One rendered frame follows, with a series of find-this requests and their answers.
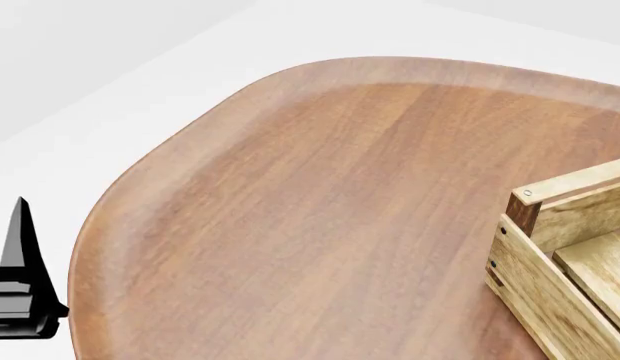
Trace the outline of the light wooden slatted crate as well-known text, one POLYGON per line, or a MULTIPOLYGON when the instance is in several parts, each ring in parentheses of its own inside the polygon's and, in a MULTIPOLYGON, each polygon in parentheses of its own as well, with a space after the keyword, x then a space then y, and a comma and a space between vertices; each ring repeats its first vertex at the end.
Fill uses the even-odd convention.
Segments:
POLYGON ((551 360, 620 360, 620 159, 512 191, 486 284, 551 360))

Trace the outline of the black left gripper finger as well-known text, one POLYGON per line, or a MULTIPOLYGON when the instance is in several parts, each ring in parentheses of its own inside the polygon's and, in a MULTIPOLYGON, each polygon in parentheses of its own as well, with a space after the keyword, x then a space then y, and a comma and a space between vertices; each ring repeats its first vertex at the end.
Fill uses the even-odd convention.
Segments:
POLYGON ((30 292, 58 302, 41 255, 29 203, 16 200, 0 260, 0 281, 29 284, 30 292))

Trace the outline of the large wooden tray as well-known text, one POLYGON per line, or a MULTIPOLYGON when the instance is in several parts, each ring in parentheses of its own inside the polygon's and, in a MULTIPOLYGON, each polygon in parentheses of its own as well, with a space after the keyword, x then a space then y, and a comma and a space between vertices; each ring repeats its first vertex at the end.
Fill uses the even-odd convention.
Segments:
POLYGON ((77 360, 542 360, 486 286, 514 188, 620 158, 620 86, 368 57, 265 77, 78 236, 77 360))

